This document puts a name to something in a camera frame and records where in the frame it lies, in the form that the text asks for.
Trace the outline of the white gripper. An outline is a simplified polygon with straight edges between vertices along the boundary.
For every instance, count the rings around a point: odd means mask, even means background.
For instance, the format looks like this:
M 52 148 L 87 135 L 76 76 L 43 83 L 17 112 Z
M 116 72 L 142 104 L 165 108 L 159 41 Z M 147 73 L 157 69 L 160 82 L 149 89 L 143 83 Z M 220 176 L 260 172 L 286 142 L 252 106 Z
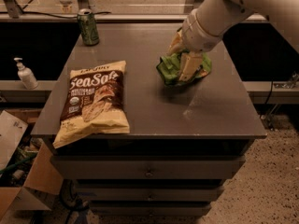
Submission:
M 182 30 L 178 29 L 173 37 L 168 55 L 182 52 L 184 47 L 194 52 L 209 52 L 222 40 L 221 35 L 210 35 L 204 30 L 197 19 L 194 9 L 182 23 Z M 179 81 L 187 82 L 199 69 L 203 56 L 200 53 L 183 52 L 180 60 Z

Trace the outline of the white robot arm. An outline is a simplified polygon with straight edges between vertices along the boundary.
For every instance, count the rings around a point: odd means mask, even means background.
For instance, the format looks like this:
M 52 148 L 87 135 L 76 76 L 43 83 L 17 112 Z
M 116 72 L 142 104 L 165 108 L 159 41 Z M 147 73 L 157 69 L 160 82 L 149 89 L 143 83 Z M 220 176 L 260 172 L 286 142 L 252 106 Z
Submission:
M 254 13 L 263 16 L 299 51 L 299 0 L 204 0 L 186 17 L 167 52 L 189 52 L 181 62 L 178 79 L 191 80 L 202 54 L 214 49 L 227 30 Z

